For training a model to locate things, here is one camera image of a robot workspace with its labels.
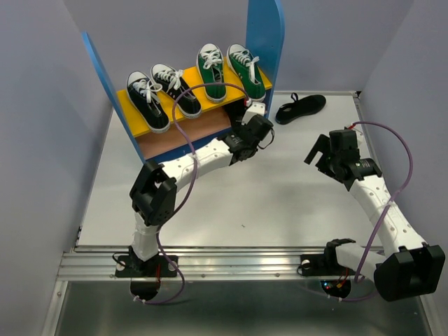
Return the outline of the black canvas sneaker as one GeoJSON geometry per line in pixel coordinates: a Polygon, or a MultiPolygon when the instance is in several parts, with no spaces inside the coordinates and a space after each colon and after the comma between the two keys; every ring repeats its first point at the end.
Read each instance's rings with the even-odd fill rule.
{"type": "Polygon", "coordinates": [[[169,129],[169,118],[158,97],[158,92],[162,90],[161,84],[143,72],[134,71],[127,78],[126,90],[129,100],[143,116],[150,131],[160,134],[169,129]]]}
{"type": "MultiPolygon", "coordinates": [[[[190,87],[183,79],[183,70],[166,64],[155,64],[150,70],[151,78],[161,84],[162,91],[174,101],[190,87]]],[[[201,104],[192,92],[187,92],[178,101],[178,108],[186,118],[197,118],[202,113],[201,104]]]]}

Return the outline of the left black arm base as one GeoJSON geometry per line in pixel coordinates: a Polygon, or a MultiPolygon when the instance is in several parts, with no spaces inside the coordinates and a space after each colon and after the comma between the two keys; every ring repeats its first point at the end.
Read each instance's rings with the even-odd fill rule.
{"type": "Polygon", "coordinates": [[[142,262],[135,255],[112,255],[117,278],[175,278],[177,271],[163,255],[142,262]]]}

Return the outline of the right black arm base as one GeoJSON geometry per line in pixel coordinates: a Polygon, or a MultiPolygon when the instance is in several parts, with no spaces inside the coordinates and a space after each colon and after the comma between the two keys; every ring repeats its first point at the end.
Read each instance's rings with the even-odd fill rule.
{"type": "Polygon", "coordinates": [[[345,276],[346,268],[337,263],[336,257],[322,254],[302,254],[297,273],[304,277],[345,276]]]}

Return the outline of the black slip-on shoe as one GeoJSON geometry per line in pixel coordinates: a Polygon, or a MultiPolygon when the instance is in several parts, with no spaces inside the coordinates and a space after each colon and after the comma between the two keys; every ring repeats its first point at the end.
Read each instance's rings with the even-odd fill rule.
{"type": "Polygon", "coordinates": [[[298,94],[293,92],[290,97],[292,102],[281,105],[276,112],[275,121],[280,125],[287,125],[301,117],[312,116],[326,105],[326,98],[321,94],[299,98],[298,94]]]}

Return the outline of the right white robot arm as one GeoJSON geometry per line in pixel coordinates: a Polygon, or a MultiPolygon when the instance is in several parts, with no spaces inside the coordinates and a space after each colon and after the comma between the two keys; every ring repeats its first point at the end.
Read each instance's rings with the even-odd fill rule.
{"type": "Polygon", "coordinates": [[[349,278],[365,278],[373,282],[378,294],[387,302],[436,291],[445,263],[445,253],[438,245],[430,245],[411,226],[386,187],[382,171],[372,158],[362,158],[357,132],[353,128],[320,135],[305,158],[311,164],[316,154],[321,157],[316,168],[341,183],[359,203],[373,226],[373,237],[382,244],[382,253],[353,239],[327,242],[320,254],[302,254],[297,273],[304,277],[338,277],[324,280],[327,296],[345,301],[349,294],[349,278]]]}

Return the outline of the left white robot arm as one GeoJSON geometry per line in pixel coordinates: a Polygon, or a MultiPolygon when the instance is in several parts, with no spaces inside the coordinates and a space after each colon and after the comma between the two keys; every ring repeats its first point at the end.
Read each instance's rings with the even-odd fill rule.
{"type": "Polygon", "coordinates": [[[197,178],[252,158],[261,149],[260,142],[273,133],[273,124],[255,115],[195,153],[162,163],[149,160],[143,165],[129,193],[136,218],[131,266],[139,275],[155,270],[154,257],[159,252],[156,236],[175,214],[177,192],[187,186],[190,193],[197,178]]]}

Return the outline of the black leather shoe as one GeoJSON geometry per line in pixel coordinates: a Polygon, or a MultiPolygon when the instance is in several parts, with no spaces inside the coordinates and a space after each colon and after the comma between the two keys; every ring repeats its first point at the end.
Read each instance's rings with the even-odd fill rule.
{"type": "Polygon", "coordinates": [[[224,110],[227,113],[231,127],[238,127],[242,124],[242,118],[246,112],[245,105],[228,104],[224,106],[224,110]]]}

